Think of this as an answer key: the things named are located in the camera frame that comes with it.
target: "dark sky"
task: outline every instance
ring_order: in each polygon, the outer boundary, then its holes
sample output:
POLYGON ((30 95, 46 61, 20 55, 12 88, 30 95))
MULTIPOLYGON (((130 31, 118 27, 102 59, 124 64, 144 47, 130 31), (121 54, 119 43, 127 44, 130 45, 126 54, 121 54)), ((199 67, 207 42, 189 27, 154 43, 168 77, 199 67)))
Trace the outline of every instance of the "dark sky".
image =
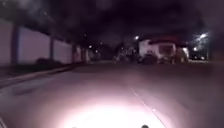
POLYGON ((73 35, 88 33, 106 43, 149 33, 224 32, 223 0, 11 0, 39 23, 44 10, 73 35))

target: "white wall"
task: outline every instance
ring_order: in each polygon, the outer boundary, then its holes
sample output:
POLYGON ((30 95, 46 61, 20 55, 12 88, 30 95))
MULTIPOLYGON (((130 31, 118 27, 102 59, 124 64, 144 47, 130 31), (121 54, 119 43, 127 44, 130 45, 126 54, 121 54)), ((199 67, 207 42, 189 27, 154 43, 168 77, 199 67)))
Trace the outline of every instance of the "white wall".
POLYGON ((54 42, 54 60, 60 61, 63 64, 72 62, 72 46, 55 40, 54 42))
POLYGON ((0 19, 0 66, 11 61, 11 34, 13 24, 0 19))
POLYGON ((39 58, 49 58, 49 43, 49 36, 21 27, 19 63, 35 63, 39 58))

